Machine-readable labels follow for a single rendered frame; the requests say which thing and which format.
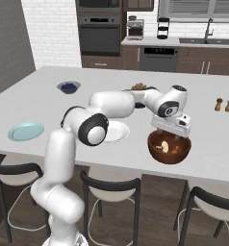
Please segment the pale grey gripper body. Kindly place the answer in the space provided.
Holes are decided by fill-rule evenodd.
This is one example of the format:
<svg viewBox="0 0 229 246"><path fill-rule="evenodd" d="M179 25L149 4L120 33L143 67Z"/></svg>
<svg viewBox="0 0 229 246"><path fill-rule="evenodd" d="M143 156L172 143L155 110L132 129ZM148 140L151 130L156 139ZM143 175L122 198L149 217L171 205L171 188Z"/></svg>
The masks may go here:
<svg viewBox="0 0 229 246"><path fill-rule="evenodd" d="M188 137L191 130L190 126L178 126L176 123L168 122L165 119L158 117L157 115L152 117L151 126L181 137Z"/></svg>

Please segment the pale mushroom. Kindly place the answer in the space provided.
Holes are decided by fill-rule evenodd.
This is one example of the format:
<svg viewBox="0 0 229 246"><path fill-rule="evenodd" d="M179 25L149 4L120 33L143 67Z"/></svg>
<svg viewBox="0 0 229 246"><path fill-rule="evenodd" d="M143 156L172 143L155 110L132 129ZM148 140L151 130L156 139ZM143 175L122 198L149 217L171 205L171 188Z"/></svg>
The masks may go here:
<svg viewBox="0 0 229 246"><path fill-rule="evenodd" d="M167 153L169 150L168 143L166 141L163 141L160 146L157 146L157 149L161 149L164 153Z"/></svg>

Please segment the brown wooden bowl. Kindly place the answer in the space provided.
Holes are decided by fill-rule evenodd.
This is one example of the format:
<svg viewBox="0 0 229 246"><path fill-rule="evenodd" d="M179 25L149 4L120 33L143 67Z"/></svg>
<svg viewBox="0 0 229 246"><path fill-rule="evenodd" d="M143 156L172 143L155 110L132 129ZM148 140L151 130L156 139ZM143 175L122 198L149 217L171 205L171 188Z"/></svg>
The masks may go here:
<svg viewBox="0 0 229 246"><path fill-rule="evenodd" d="M163 141L169 146L167 153L157 149ZM154 131L147 139L147 145L151 156L158 162L165 164L176 164L186 158L191 149L191 140L165 131Z"/></svg>

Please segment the dark blue bowl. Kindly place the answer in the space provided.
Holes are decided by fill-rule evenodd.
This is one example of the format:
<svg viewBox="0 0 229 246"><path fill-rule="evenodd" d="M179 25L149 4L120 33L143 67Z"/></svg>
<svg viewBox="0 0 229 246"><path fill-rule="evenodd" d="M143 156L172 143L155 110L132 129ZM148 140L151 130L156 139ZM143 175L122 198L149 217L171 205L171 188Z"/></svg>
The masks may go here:
<svg viewBox="0 0 229 246"><path fill-rule="evenodd" d="M59 89L64 94L73 94L78 90L80 86L81 84L78 82L66 81L66 82L59 83L57 85L57 89Z"/></svg>

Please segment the white plate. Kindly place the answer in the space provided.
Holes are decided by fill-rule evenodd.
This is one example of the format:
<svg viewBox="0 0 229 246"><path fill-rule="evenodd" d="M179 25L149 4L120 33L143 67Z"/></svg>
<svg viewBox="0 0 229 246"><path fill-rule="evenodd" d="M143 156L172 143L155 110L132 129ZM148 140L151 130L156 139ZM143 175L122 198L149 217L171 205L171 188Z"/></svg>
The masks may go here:
<svg viewBox="0 0 229 246"><path fill-rule="evenodd" d="M108 131L105 137L106 143L119 142L130 134L129 127L119 121L110 121Z"/></svg>

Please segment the brown base cupboards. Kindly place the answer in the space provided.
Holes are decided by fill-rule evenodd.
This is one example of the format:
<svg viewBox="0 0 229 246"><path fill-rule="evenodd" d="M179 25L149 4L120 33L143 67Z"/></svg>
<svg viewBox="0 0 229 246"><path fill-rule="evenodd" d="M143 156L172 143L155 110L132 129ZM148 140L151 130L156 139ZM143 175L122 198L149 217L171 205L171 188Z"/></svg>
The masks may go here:
<svg viewBox="0 0 229 246"><path fill-rule="evenodd" d="M140 50L144 46L123 46L121 67L140 69ZM177 47L178 73L229 76L229 48Z"/></svg>

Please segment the black white-seat stool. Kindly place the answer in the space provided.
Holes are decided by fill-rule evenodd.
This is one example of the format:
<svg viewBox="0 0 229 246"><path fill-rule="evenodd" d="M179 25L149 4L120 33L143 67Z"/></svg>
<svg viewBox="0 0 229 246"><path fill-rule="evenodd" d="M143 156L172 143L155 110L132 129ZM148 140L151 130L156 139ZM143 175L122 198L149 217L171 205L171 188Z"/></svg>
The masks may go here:
<svg viewBox="0 0 229 246"><path fill-rule="evenodd" d="M229 185L185 181L180 204L176 213L173 230L178 235L178 246L184 246L191 212L203 211L218 221L214 238L217 238L223 225L229 234Z"/></svg>
<svg viewBox="0 0 229 246"><path fill-rule="evenodd" d="M129 200L134 204L133 240L127 246L138 246L140 218L140 183L141 174L121 171L98 171L91 168L89 173L82 171L80 178L83 182L85 213L84 236L97 246L108 246L96 242L90 235L90 224L95 207L98 215L103 216L102 202L121 202Z"/></svg>
<svg viewBox="0 0 229 246"><path fill-rule="evenodd" d="M0 175L5 175L5 176L15 175L15 176L17 176L17 175L22 175L22 174L27 174L27 173L32 173L32 172L36 172L37 175L31 181L26 181L26 182L22 183L22 185L32 184L35 180L42 177L42 170L36 163L23 163L23 164L16 164L16 165L0 165ZM9 240L9 242L12 243L13 242L12 233L11 233L12 225L10 224L10 221L8 218L9 213L7 212L6 201L5 201L5 196L4 196L4 191L3 191L3 186L2 186L1 180L0 180L0 205L1 205L1 209L2 209L4 222L5 222L7 238Z"/></svg>

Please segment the brown oven housing cabinet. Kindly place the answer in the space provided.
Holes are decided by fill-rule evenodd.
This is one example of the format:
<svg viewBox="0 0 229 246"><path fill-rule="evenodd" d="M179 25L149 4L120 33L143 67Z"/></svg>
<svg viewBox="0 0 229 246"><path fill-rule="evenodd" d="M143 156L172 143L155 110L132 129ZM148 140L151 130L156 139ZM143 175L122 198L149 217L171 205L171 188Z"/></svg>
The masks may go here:
<svg viewBox="0 0 229 246"><path fill-rule="evenodd" d="M121 0L120 4L120 10L118 12L107 12L108 14L114 14L117 15L120 19L120 55L118 57L106 57L106 56L83 56L81 54L81 60L82 60L82 66L87 67L87 68L107 68L107 69L119 69L121 67L121 41L125 38L126 36L126 29L125 29L125 24L126 24L126 17L127 14L123 10L123 1ZM106 12L83 12L83 11L78 11L76 8L77 12L77 21L78 21L78 15L83 14L83 13L106 13Z"/></svg>

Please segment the dark sink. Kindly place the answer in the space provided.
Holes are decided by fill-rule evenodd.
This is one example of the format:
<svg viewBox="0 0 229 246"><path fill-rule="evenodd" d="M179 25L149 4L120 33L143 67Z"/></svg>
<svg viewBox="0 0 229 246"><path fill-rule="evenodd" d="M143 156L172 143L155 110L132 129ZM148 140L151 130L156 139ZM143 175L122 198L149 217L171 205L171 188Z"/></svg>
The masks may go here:
<svg viewBox="0 0 229 246"><path fill-rule="evenodd" d="M213 44L213 45L229 45L229 39L225 38L179 38L180 43L189 44Z"/></svg>

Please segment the black tiered stand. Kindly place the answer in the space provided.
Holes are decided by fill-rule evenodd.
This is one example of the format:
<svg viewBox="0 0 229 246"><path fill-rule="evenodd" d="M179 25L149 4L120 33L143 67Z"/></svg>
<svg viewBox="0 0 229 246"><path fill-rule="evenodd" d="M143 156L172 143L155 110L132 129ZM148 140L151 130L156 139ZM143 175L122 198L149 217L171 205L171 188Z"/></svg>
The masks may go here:
<svg viewBox="0 0 229 246"><path fill-rule="evenodd" d="M169 33L169 19L167 17L160 17L158 19L158 39L167 39Z"/></svg>

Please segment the silver coffee machine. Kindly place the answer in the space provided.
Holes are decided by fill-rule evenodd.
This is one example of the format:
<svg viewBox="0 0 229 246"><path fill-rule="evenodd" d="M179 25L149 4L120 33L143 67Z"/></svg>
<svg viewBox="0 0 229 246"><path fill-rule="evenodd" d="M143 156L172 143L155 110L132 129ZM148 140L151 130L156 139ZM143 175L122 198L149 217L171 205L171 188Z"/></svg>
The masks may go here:
<svg viewBox="0 0 229 246"><path fill-rule="evenodd" d="M144 20L137 19L135 15L130 15L127 21L127 38L130 40L143 39Z"/></svg>

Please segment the silver tap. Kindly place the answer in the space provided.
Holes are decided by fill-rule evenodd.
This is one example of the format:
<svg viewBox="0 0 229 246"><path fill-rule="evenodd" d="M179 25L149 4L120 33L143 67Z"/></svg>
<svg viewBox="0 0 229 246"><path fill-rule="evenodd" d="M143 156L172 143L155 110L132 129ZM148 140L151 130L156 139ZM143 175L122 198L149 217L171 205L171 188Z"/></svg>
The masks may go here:
<svg viewBox="0 0 229 246"><path fill-rule="evenodd" d="M211 24L213 23L213 19L212 18L209 18L208 20L208 24L207 24L207 28L206 28L206 31L205 31L205 36L204 38L207 39L208 37L211 37L214 33L214 30L210 31L210 26Z"/></svg>

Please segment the grey window blinds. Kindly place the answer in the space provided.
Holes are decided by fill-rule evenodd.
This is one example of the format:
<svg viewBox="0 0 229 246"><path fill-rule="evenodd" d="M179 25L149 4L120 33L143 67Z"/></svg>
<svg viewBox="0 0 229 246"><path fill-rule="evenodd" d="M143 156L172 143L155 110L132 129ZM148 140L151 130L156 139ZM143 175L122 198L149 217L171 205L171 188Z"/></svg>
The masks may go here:
<svg viewBox="0 0 229 246"><path fill-rule="evenodd" d="M159 0L158 16L171 22L229 22L229 0Z"/></svg>

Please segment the black microwave oven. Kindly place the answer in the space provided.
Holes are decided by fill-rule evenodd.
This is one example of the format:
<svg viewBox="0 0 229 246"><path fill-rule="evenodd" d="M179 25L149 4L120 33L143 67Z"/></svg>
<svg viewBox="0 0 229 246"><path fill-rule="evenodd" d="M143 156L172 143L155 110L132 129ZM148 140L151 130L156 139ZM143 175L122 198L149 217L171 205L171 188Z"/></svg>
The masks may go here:
<svg viewBox="0 0 229 246"><path fill-rule="evenodd" d="M83 12L118 12L121 0L76 0L76 8Z"/></svg>

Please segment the brown wall cupboard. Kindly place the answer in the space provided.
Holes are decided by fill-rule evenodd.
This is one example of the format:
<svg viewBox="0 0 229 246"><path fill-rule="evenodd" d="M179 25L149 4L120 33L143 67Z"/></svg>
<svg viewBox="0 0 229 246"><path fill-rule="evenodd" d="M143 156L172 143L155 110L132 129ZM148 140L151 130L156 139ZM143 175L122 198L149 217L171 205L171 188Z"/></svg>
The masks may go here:
<svg viewBox="0 0 229 246"><path fill-rule="evenodd" d="M152 12L154 0L123 0L126 12Z"/></svg>

